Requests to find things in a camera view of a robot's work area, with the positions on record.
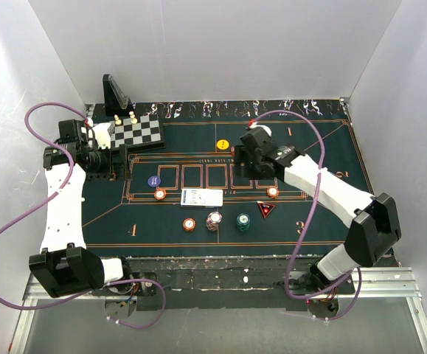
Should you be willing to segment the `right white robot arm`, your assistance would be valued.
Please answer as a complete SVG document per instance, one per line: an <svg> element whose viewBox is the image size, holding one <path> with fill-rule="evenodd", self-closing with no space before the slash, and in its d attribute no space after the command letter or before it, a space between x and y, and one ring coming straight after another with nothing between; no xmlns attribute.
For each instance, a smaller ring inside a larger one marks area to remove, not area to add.
<svg viewBox="0 0 427 354"><path fill-rule="evenodd" d="M357 267L373 267L401 238L393 197L374 196L328 172L292 145L278 145L271 131L257 125L232 148L237 175L253 179L278 179L313 197L347 227L343 244L314 263L305 284L319 293L331 291L338 278Z"/></svg>

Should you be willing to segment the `green poker chip stack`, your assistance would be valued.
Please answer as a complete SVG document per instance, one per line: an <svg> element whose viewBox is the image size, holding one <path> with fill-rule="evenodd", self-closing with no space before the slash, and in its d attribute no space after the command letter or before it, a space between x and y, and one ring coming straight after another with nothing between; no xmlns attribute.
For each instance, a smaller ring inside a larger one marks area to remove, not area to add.
<svg viewBox="0 0 427 354"><path fill-rule="evenodd" d="M236 227L240 232L247 232L249 230L251 218L246 213L241 213L237 216Z"/></svg>

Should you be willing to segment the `red triangular dealer button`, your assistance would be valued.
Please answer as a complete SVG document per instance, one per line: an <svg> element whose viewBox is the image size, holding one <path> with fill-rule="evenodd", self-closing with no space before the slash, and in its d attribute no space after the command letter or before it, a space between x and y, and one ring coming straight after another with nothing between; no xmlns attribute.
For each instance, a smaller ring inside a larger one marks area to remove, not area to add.
<svg viewBox="0 0 427 354"><path fill-rule="evenodd" d="M275 204L264 201L257 201L257 205L264 219L266 219L276 207Z"/></svg>

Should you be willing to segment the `blue playing card box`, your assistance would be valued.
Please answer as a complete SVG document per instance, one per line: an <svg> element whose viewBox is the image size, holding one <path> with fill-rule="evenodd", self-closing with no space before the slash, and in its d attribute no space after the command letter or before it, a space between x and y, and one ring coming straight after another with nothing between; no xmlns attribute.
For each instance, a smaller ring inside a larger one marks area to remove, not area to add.
<svg viewBox="0 0 427 354"><path fill-rule="evenodd" d="M182 207L215 208L223 206L223 191L215 189L183 189Z"/></svg>

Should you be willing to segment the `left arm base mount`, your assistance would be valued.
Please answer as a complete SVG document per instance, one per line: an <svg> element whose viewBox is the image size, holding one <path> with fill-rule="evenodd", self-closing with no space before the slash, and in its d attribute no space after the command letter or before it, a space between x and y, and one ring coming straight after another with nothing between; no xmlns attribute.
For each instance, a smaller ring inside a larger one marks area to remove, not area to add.
<svg viewBox="0 0 427 354"><path fill-rule="evenodd" d="M106 297L104 311L107 320L135 329L145 329L156 323L166 302L158 274L134 271L124 257L106 258L102 264L105 280L97 294ZM153 311L154 319L148 324L134 324L132 315L146 311Z"/></svg>

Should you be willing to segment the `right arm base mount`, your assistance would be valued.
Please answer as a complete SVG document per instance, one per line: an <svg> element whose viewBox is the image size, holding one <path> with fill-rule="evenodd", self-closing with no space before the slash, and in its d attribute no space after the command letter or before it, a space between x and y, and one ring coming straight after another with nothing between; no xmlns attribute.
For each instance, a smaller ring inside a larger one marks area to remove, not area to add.
<svg viewBox="0 0 427 354"><path fill-rule="evenodd" d="M358 272L358 285L354 293L351 303L345 310L339 313L339 303L336 298L339 286L345 283L351 283L351 271L347 272L342 277L331 282L327 286L319 284L315 286L313 274L304 274L298 280L288 279L284 282L284 289L286 294L298 300L305 300L308 310L313 320L322 320L330 322L345 316L357 302L358 296L361 292L362 274L361 269L357 268Z"/></svg>

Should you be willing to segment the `blue small blind button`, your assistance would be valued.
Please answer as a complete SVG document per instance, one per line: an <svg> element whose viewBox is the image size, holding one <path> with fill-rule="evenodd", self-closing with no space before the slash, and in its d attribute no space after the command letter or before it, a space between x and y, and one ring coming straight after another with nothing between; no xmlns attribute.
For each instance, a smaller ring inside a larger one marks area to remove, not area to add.
<svg viewBox="0 0 427 354"><path fill-rule="evenodd" d="M150 176L147 180L147 184L150 187L157 188L162 182L162 179L159 175Z"/></svg>

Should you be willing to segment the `orange poker chip stack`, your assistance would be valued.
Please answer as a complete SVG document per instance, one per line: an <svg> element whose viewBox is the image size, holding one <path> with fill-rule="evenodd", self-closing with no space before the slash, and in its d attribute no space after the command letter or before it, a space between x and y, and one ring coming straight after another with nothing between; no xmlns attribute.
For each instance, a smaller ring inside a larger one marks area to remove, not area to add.
<svg viewBox="0 0 427 354"><path fill-rule="evenodd" d="M186 218L183 221L183 228L186 232L192 232L195 229L196 222L193 218Z"/></svg>

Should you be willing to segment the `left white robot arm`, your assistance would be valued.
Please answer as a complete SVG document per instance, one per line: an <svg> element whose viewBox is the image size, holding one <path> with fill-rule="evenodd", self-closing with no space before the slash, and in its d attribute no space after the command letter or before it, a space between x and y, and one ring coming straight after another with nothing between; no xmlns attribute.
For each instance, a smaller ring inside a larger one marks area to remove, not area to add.
<svg viewBox="0 0 427 354"><path fill-rule="evenodd" d="M60 137L43 154L48 194L46 229L39 254L30 256L29 269L52 298L98 290L108 284L116 294L134 285L122 257L103 259L86 248L83 238L83 186L87 181L127 177L125 150L111 151L112 122L89 128L83 121L59 122Z"/></svg>

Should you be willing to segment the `yellow big blind button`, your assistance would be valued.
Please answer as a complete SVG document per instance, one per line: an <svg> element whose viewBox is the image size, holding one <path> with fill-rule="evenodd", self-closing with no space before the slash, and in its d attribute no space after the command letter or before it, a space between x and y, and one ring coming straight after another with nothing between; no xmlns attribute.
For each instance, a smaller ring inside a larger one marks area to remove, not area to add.
<svg viewBox="0 0 427 354"><path fill-rule="evenodd" d="M226 150L228 150L230 148L229 141L226 140L226 139L219 139L216 142L216 148L219 151L226 151Z"/></svg>

